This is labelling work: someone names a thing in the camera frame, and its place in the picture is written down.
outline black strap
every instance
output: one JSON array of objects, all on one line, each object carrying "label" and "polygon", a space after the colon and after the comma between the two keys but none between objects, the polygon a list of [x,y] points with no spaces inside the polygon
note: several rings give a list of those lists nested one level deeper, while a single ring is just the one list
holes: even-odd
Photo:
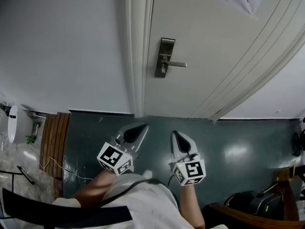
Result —
[{"label": "black strap", "polygon": [[142,181],[137,181],[137,182],[135,182],[135,183],[132,183],[132,184],[130,185],[130,187],[127,188],[126,190],[124,190],[123,192],[121,192],[121,193],[119,193],[119,194],[117,194],[117,195],[114,195],[114,196],[111,197],[111,198],[108,198],[108,199],[105,199],[105,200],[101,201],[100,204],[99,204],[99,206],[102,207],[102,206],[104,206],[104,205],[106,205],[106,204],[109,204],[109,203],[113,202],[114,200],[116,200],[116,199],[118,199],[119,197],[125,195],[125,194],[128,193],[131,189],[133,189],[135,186],[137,186],[137,185],[139,185],[139,184],[141,184],[141,183],[143,183],[143,182],[147,182],[147,183],[149,183],[149,184],[154,184],[154,185],[161,184],[161,185],[165,186],[167,189],[170,190],[170,192],[172,193],[172,195],[173,195],[173,197],[175,198],[176,203],[177,203],[177,205],[178,205],[178,207],[179,207],[178,199],[177,199],[176,195],[172,192],[172,190],[171,190],[167,185],[165,185],[164,183],[162,183],[162,182],[160,182],[159,180],[154,179],[154,178],[147,179],[147,180],[142,180]]},{"label": "black strap", "polygon": [[132,220],[127,206],[72,208],[24,198],[3,188],[5,212],[21,220],[52,228],[91,228]]}]

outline white cable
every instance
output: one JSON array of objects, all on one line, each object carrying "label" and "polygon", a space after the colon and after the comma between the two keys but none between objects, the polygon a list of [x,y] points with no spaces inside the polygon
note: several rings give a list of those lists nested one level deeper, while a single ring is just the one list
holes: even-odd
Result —
[{"label": "white cable", "polygon": [[65,171],[67,171],[67,172],[69,172],[70,174],[72,174],[72,175],[75,175],[75,176],[77,176],[77,177],[79,177],[79,178],[81,178],[81,179],[84,179],[84,180],[93,180],[92,178],[84,178],[84,177],[80,177],[79,175],[77,175],[77,174],[75,174],[75,173],[72,173],[71,171],[69,171],[69,170],[67,170],[67,169],[65,169],[65,168],[63,168],[63,167],[61,167],[57,162],[56,162],[56,160],[55,159],[53,159],[53,158],[51,158],[51,157],[49,157],[49,161],[48,161],[48,163],[46,164],[46,166],[45,167],[47,167],[47,165],[49,164],[49,162],[50,162],[50,159],[52,159],[60,168],[62,168],[62,169],[64,169]]},{"label": "white cable", "polygon": [[36,117],[40,117],[40,118],[43,118],[43,119],[47,118],[47,117],[44,117],[44,116],[41,116],[41,115],[36,115]]},{"label": "white cable", "polygon": [[84,177],[80,177],[79,175],[77,175],[77,174],[75,174],[75,173],[72,173],[71,171],[69,171],[69,170],[67,170],[67,169],[65,169],[65,168],[63,168],[63,167],[61,167],[58,163],[57,163],[57,161],[55,160],[55,159],[53,159],[52,157],[49,157],[49,161],[48,161],[48,163],[46,164],[46,166],[45,167],[43,167],[42,165],[41,165],[41,163],[39,163],[39,165],[41,166],[41,168],[42,169],[45,169],[47,166],[48,166],[48,164],[49,164],[49,162],[50,162],[50,159],[52,159],[61,169],[63,169],[63,170],[65,170],[65,171],[67,171],[67,172],[69,172],[70,174],[72,174],[72,175],[75,175],[75,176],[77,176],[77,177],[79,177],[79,178],[81,178],[81,179],[84,179],[84,180],[93,180],[93,178],[84,178]]},{"label": "white cable", "polygon": [[8,145],[9,144],[9,142],[7,142],[7,144],[4,144],[5,143],[5,141],[6,141],[6,139],[8,138],[9,136],[7,135],[6,137],[5,137],[5,139],[3,140],[3,146],[6,146],[6,145]]}]

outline tile floor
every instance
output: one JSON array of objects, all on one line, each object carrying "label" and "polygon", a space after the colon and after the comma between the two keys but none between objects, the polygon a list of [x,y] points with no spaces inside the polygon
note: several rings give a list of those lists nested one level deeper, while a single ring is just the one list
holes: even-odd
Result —
[{"label": "tile floor", "polygon": [[[14,193],[36,201],[52,203],[54,201],[53,178],[39,169],[39,155],[45,119],[40,117],[34,119],[33,133],[36,131],[37,122],[40,122],[41,126],[38,129],[37,139],[34,144],[11,144],[6,134],[0,135],[0,145],[4,142],[3,150],[0,149],[0,170],[19,172],[17,166],[21,166],[35,184],[29,183],[24,176],[14,176]],[[12,175],[0,173],[0,199],[2,205],[2,188],[11,191],[11,182]]]}]

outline person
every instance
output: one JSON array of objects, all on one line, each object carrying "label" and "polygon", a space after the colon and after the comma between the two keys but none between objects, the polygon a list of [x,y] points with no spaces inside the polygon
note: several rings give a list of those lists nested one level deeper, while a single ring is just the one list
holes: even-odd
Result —
[{"label": "person", "polygon": [[[152,178],[151,171],[137,175],[132,172],[119,177],[103,170],[94,180],[76,192],[72,198],[58,198],[54,205],[76,208],[97,208],[101,201],[111,198],[137,181]],[[180,210],[171,191],[164,185],[143,182],[128,193],[103,206],[103,208],[127,206],[132,220],[101,228],[107,229],[204,229],[205,223],[200,211],[194,185],[182,186]],[[226,229],[224,225],[215,229]]]}]

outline white appliance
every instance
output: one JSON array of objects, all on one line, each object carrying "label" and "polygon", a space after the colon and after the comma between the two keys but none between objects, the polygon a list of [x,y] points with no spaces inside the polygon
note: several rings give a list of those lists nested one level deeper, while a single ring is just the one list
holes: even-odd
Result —
[{"label": "white appliance", "polygon": [[26,143],[26,135],[31,136],[33,121],[26,112],[14,105],[10,109],[8,136],[10,143]]},{"label": "white appliance", "polygon": [[7,135],[8,132],[8,117],[6,113],[0,109],[0,134]]}]

